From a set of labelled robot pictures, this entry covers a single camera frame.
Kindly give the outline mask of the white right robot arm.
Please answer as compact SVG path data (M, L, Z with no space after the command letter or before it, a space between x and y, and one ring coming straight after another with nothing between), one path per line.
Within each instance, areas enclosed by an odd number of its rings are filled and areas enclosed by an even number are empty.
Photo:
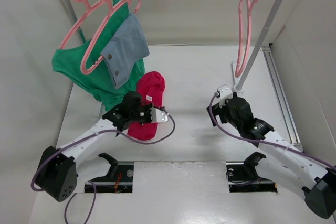
M270 124L254 117L249 103L236 92L225 97L215 92L207 111L213 126L258 148L244 160L247 178L280 184L322 219L335 213L335 166L287 142Z

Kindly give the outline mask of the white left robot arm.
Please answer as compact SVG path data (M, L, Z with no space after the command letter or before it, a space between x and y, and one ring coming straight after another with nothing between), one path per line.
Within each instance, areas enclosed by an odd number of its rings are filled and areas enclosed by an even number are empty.
M106 112L82 136L68 144L46 148L31 182L34 191L44 191L57 202L66 200L77 185L77 168L102 144L107 133L120 135L132 123L151 123L154 104L129 91L122 102Z

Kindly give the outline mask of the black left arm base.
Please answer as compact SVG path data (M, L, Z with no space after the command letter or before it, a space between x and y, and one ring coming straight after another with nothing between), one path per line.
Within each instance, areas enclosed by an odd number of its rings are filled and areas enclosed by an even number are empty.
M101 153L91 161L85 161L83 191L85 193L124 194L133 191L134 162L118 161L107 153Z

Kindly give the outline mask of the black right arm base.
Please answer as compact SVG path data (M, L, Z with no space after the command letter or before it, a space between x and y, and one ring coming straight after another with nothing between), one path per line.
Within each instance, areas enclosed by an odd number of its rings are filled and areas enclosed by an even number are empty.
M230 193L277 193L277 185L260 177L255 167L266 158L260 152L254 152L244 161L226 162L226 179Z

